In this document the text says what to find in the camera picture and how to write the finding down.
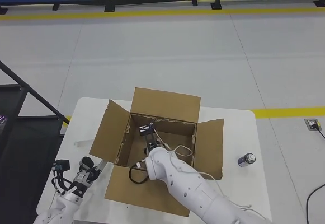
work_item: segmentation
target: yellow tape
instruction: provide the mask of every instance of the yellow tape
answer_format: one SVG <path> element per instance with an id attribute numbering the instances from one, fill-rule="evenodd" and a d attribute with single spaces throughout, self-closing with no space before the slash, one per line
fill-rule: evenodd
<path id="1" fill-rule="evenodd" d="M 7 20 L 62 20 L 87 18 L 114 18 L 136 16 L 183 16 L 183 15 L 218 15 L 218 14 L 286 14 L 286 13 L 318 13 L 325 12 L 325 7 L 311 8 L 241 8 L 223 10 L 159 10 L 159 11 L 131 11 L 131 12 L 94 12 L 94 13 L 55 13 L 55 14 L 26 14 L 4 15 L 0 21 Z"/>
<path id="2" fill-rule="evenodd" d="M 292 117 L 309 117 L 325 116 L 325 106 L 313 108 L 269 108 L 269 109 L 252 109 L 256 118 L 292 118 Z"/>

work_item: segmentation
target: electrical outlet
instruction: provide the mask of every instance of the electrical outlet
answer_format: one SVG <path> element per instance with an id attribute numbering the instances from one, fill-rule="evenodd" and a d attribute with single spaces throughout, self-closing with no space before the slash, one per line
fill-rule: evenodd
<path id="1" fill-rule="evenodd" d="M 310 119 L 304 119 L 304 121 L 307 124 L 307 127 L 308 127 L 309 130 L 315 131 L 315 132 L 317 131 L 316 128 L 313 128 L 313 124 L 316 124 L 317 126 L 319 126 L 319 130 L 322 130 L 318 119 L 310 118 Z"/>

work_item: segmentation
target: cardboard box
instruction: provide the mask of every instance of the cardboard box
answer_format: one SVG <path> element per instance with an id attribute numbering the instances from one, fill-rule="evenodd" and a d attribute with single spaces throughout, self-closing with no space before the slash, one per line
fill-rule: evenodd
<path id="1" fill-rule="evenodd" d="M 112 100 L 102 118 L 90 154 L 115 164 L 105 198 L 126 204 L 187 217 L 189 210 L 168 192 L 164 182 L 148 180 L 134 184 L 129 168 L 144 159 L 146 142 L 138 127 L 153 122 L 163 141 L 175 148 L 192 149 L 190 157 L 180 157 L 197 171 L 222 178 L 223 119 L 198 123 L 201 98 L 172 92 L 136 88 L 130 112 Z M 184 148 L 179 153 L 188 154 Z M 135 180 L 147 173 L 133 170 Z"/>

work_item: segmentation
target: floor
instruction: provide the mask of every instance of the floor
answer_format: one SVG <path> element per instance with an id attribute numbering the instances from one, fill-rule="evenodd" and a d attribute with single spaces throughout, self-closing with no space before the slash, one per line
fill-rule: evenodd
<path id="1" fill-rule="evenodd" d="M 80 97 L 131 100 L 135 87 L 218 108 L 325 106 L 325 14 L 0 21 L 0 60 L 65 115 Z M 14 82 L 0 71 L 0 83 Z M 21 111 L 46 114 L 33 97 Z M 301 117 L 257 125 L 273 222 L 306 223 L 325 141 Z M 310 223 L 325 223 L 325 189 L 309 209 Z"/>

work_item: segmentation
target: white table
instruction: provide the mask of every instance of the white table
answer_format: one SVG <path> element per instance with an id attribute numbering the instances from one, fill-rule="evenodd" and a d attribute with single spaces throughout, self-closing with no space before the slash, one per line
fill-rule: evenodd
<path id="1" fill-rule="evenodd" d="M 131 101 L 116 100 L 124 109 L 130 110 Z M 70 171 L 64 177 L 73 180 L 79 168 L 79 161 L 89 156 L 97 164 L 101 160 L 89 155 L 108 100 L 81 98 L 73 113 L 64 140 L 56 159 L 70 160 Z M 223 179 L 219 184 L 229 198 L 241 205 L 252 204 L 253 209 L 271 219 L 269 198 L 264 176 L 263 160 L 258 139 L 258 131 L 254 114 L 248 110 L 232 110 L 201 107 L 199 122 L 224 118 L 223 131 Z M 85 141 L 81 146 L 76 142 Z M 256 156 L 256 163 L 245 168 L 237 164 L 238 158 L 251 152 Z M 129 204 L 104 199 L 105 191 L 111 175 L 113 164 L 108 163 L 100 177 L 87 190 L 84 201 L 75 214 L 74 219 L 80 221 L 100 222 L 108 224 L 141 224 L 141 223 L 203 223 L 192 212 L 188 218 L 173 214 L 140 208 Z M 40 198 L 37 213 L 48 209 L 54 194 L 51 184 L 52 173 Z M 218 191 L 216 184 L 211 186 Z"/>

